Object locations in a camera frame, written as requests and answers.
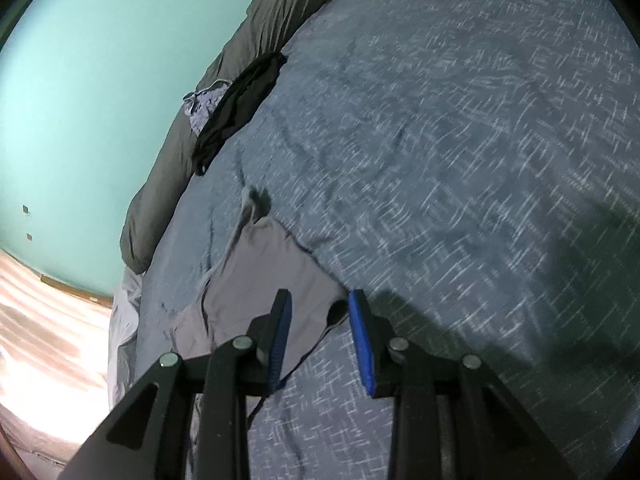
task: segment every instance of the black garment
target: black garment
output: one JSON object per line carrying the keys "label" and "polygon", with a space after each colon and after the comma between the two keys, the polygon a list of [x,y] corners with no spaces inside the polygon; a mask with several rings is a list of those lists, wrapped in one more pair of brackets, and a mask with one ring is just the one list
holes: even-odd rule
{"label": "black garment", "polygon": [[286,62],[287,58],[279,52],[264,54],[231,83],[193,148],[191,160],[197,175],[205,174],[225,141],[251,120],[275,86],[280,68]]}

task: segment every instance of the teal wall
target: teal wall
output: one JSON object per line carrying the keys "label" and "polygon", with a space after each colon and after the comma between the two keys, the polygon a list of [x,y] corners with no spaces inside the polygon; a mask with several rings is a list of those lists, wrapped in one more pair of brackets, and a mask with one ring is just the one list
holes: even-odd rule
{"label": "teal wall", "polygon": [[0,248],[110,294],[130,199],[250,1],[34,0],[0,52]]}

